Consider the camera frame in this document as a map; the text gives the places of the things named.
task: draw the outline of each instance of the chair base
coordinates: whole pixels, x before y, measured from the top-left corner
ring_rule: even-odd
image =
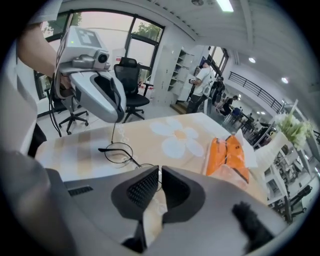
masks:
[[[136,117],[142,119],[142,120],[145,120],[145,118],[138,114],[138,112],[141,112],[142,114],[145,113],[145,111],[143,109],[136,109],[135,107],[129,107],[126,109],[125,111],[127,113],[124,121],[122,122],[123,124],[128,120],[129,116],[132,114],[132,115],[135,115]]]
[[[64,119],[62,122],[59,123],[59,128],[62,128],[61,125],[69,121],[68,126],[66,128],[66,133],[68,135],[70,135],[71,132],[69,131],[69,129],[70,129],[70,126],[71,126],[72,122],[78,120],[78,121],[85,122],[84,125],[88,126],[89,125],[88,121],[86,119],[84,119],[84,118],[79,117],[79,116],[81,116],[83,114],[86,114],[87,116],[89,116],[88,111],[83,111],[83,112],[76,113],[76,114],[70,113],[70,116],[68,118]]]

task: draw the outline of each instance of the window frame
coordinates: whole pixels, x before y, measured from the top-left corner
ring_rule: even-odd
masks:
[[[60,12],[58,14],[58,16],[67,14],[67,17],[66,17],[66,20],[65,20],[65,24],[64,24],[64,27],[63,27],[63,31],[61,33],[57,33],[57,34],[54,34],[54,35],[46,37],[45,39],[47,40],[47,42],[52,42],[52,41],[59,40],[59,39],[61,40],[63,38],[63,36],[65,35],[67,29],[69,28],[70,24],[71,24],[73,14],[74,13],[84,13],[84,12],[104,12],[104,13],[121,14],[121,15],[126,15],[126,16],[133,17],[131,25],[130,25],[130,28],[129,28],[129,31],[128,31],[128,35],[126,37],[125,45],[124,45],[125,57],[128,56],[128,50],[129,50],[129,46],[130,46],[129,44],[130,44],[131,38],[133,38],[135,40],[142,41],[142,42],[147,43],[147,44],[154,45],[154,51],[153,51],[153,55],[152,55],[152,58],[151,58],[150,66],[145,66],[145,65],[140,65],[140,64],[138,65],[140,69],[144,69],[144,70],[150,71],[149,75],[151,76],[152,70],[153,70],[153,67],[154,67],[154,63],[155,63],[155,59],[156,59],[156,56],[157,56],[157,53],[158,53],[159,45],[160,45],[160,42],[162,40],[162,36],[164,34],[165,26],[160,25],[160,24],[158,24],[158,23],[156,23],[156,22],[154,22],[154,21],[152,21],[152,20],[150,20],[148,18],[140,16],[138,14],[132,14],[132,13],[129,13],[129,12],[126,12],[126,11],[119,11],[119,10],[114,10],[114,9],[103,9],[103,8],[71,9],[71,10],[68,10],[68,11]],[[159,42],[154,41],[154,40],[152,40],[150,38],[147,38],[147,37],[132,33],[134,25],[135,25],[135,22],[136,22],[136,19],[140,19],[142,21],[148,22],[150,24],[153,24],[153,25],[161,28],[162,31],[161,31],[161,35],[160,35],[160,38],[159,38]],[[41,76],[43,76],[43,74],[38,73],[36,71],[34,72],[34,80],[35,80],[36,91],[38,93],[39,100],[46,98],[46,97],[41,97],[40,89],[38,88],[38,86],[40,86],[38,78],[41,77]]]
[[[222,56],[222,59],[221,59],[221,62],[218,64],[219,66],[217,66],[216,65],[216,63],[215,63],[215,61],[214,61],[214,59],[213,59],[213,55],[215,54],[215,51],[216,51],[216,49],[217,49],[217,46],[214,46],[214,49],[213,49],[213,51],[212,51],[212,54],[208,54],[208,58],[207,58],[207,60],[209,60],[210,61],[210,63],[211,63],[211,67],[214,69],[214,71],[216,72],[216,74],[215,74],[215,78],[219,75],[220,77],[222,76],[222,73],[223,73],[223,71],[224,71],[224,69],[225,69],[225,67],[226,67],[226,64],[227,64],[227,62],[228,62],[228,59],[229,59],[229,55],[228,55],[228,53],[227,53],[227,50],[225,49],[225,48],[222,48],[221,47],[221,49],[222,49],[222,51],[223,51],[223,56]]]

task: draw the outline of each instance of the man in white shirt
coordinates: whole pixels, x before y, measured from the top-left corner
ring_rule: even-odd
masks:
[[[192,81],[192,83],[195,85],[195,89],[186,109],[187,114],[197,112],[200,104],[207,98],[207,96],[203,93],[204,88],[209,87],[208,93],[210,93],[213,80],[214,74],[210,68],[210,61],[206,60],[199,74],[196,76],[196,80]]]

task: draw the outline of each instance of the white plant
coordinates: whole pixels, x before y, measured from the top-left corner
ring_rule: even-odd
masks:
[[[299,151],[306,143],[306,139],[312,136],[313,127],[309,121],[300,122],[293,113],[278,114],[274,118],[277,130],[281,131],[288,141]]]

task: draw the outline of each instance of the white sleeve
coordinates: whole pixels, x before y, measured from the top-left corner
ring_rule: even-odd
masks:
[[[200,79],[201,81],[205,78],[207,75],[207,72],[205,71],[204,68],[202,68],[199,72],[199,74],[196,76],[196,78]]]
[[[48,21],[55,21],[63,0],[48,0],[39,9],[33,17],[29,20],[28,24],[36,24]]]

